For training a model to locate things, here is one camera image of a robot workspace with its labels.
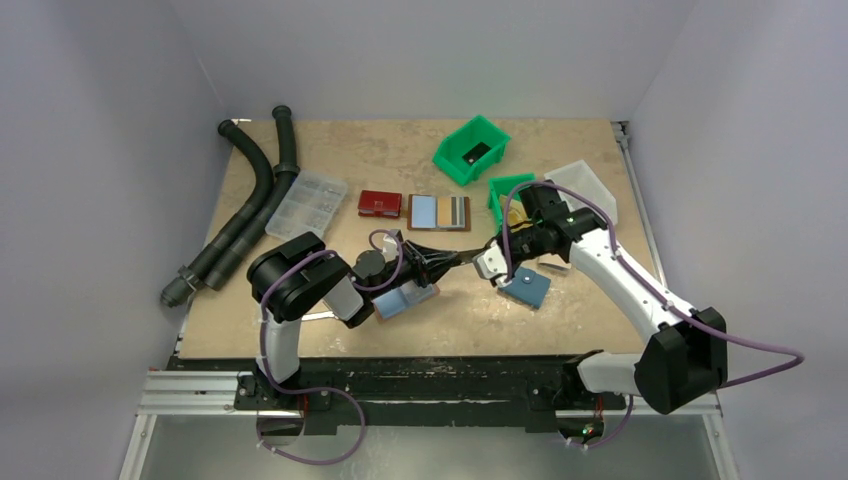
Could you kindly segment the pink leather card holder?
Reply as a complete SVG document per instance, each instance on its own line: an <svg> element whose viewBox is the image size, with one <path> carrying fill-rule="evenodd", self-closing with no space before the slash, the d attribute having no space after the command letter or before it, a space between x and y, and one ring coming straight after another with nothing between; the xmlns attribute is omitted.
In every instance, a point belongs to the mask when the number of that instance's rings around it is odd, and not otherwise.
<svg viewBox="0 0 848 480"><path fill-rule="evenodd" d="M421 287L412 281L407 282L373 300L377 321L383 323L399 316L416 305L436 297L439 293L440 290L435 284Z"/></svg>

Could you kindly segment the black VIP card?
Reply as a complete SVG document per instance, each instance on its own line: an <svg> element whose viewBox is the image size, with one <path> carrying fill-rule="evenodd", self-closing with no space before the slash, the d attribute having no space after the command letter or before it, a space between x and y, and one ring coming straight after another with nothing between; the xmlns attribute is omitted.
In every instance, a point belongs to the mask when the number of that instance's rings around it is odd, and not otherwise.
<svg viewBox="0 0 848 480"><path fill-rule="evenodd" d="M491 148L486 143L479 142L474 147L469 149L466 153L464 153L462 155L462 159L467 165L474 166L490 150Z"/></svg>

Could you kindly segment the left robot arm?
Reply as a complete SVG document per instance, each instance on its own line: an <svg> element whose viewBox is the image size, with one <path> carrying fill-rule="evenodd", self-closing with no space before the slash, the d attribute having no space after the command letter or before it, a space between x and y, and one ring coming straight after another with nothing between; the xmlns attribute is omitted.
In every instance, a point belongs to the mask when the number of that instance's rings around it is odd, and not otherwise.
<svg viewBox="0 0 848 480"><path fill-rule="evenodd" d="M301 324L317 304L353 329L370 317L386 320L429 300L451 269L468 263L474 251L442 250L403 238L398 230L379 230L353 264L348 264L314 233L301 234L258 257L248 282L260 310L260 352L264 377L292 388L300 369Z"/></svg>

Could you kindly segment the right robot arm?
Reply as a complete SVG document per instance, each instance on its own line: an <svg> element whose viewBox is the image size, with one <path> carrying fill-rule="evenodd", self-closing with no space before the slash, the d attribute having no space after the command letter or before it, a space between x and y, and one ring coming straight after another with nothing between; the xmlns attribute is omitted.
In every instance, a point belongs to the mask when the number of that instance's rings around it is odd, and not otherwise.
<svg viewBox="0 0 848 480"><path fill-rule="evenodd" d="M574 369L579 388L593 394L641 397L669 414L728 381L726 322L714 308L698 310L669 293L620 245L609 214L580 196L571 210L565 188L550 181L514 187L528 226L502 226L497 244L510 271L531 259L555 254L588 277L627 317L644 342L639 354L598 351Z"/></svg>

